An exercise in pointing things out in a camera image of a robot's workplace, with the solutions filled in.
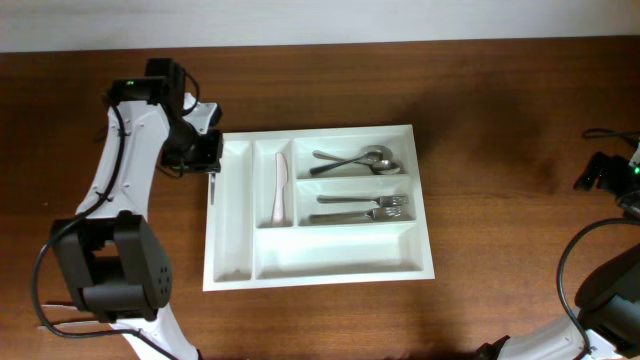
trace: brown tabletop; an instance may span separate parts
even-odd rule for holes
[[[37,330],[28,286],[51,222],[74,214],[95,174],[100,94],[150,57],[196,77],[224,132],[412,124],[416,137],[430,281],[203,293],[206,176],[155,176],[149,221],[174,267],[171,305],[205,359],[434,355],[536,330],[563,316],[554,275],[566,243],[621,213],[611,195],[572,185],[594,152],[632,154],[580,133],[639,130],[638,49],[626,37],[2,54],[2,357],[135,357],[121,337]],[[571,298],[633,231],[599,230],[576,248]],[[69,299],[53,255],[40,279],[43,300]]]

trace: white tray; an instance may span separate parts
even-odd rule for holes
[[[390,148],[400,174],[373,175],[352,164],[309,176],[310,168],[330,163],[313,150],[346,158],[367,145]],[[272,228],[277,152],[289,170],[287,226]],[[215,186],[209,182],[204,291],[434,279],[411,125],[224,134],[221,162]],[[318,195],[392,194],[410,201],[408,215],[397,221],[316,226],[307,220],[376,207],[319,204]]]

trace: empty compartment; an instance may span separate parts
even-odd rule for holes
[[[380,196],[406,196],[408,203],[402,205],[402,215],[388,221],[406,221],[415,219],[416,193],[419,188],[413,186],[413,179],[406,175],[389,175],[366,178],[332,178],[322,180],[305,180],[297,184],[297,211],[301,226],[323,225],[309,222],[311,214],[332,214],[343,212],[360,212],[363,215],[333,222],[334,224],[373,223],[364,216],[365,211],[378,208],[374,202],[345,202],[335,204],[320,204],[319,195],[337,197],[378,198]]]
[[[213,206],[209,207],[211,213],[219,213],[214,217],[213,280],[217,282],[251,279],[251,157],[249,141],[224,144],[222,171],[216,176]]]
[[[295,156],[297,159],[296,175],[298,179],[374,175],[368,166],[353,163],[314,176],[309,174],[311,168],[334,163],[331,160],[315,158],[313,156],[315,150],[343,159],[350,159],[362,155],[363,148],[370,145],[387,147],[392,152],[392,159],[385,159],[393,160],[400,164],[400,174],[410,173],[406,165],[409,155],[408,146],[413,146],[413,131],[411,127],[397,127],[393,131],[387,132],[368,129],[371,128],[365,128],[358,135],[296,139]]]
[[[257,279],[421,271],[422,255],[412,223],[256,233]]]
[[[254,207],[256,226],[272,227],[273,206],[276,199],[276,153],[281,152],[287,162],[288,182],[284,187],[285,225],[293,225],[293,179],[291,142],[288,139],[259,140],[254,143]]]

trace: white background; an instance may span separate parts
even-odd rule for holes
[[[0,1],[2,52],[639,33],[639,0]]]

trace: fork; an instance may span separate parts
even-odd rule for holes
[[[380,197],[339,197],[339,196],[318,196],[320,204],[337,204],[345,202],[374,202],[380,207],[402,206],[409,203],[406,195],[391,195]]]
[[[369,211],[353,211],[335,214],[313,214],[309,215],[309,222],[312,224],[326,224],[341,220],[364,218],[373,221],[392,220],[395,217],[404,215],[404,210],[399,206],[375,208]]]

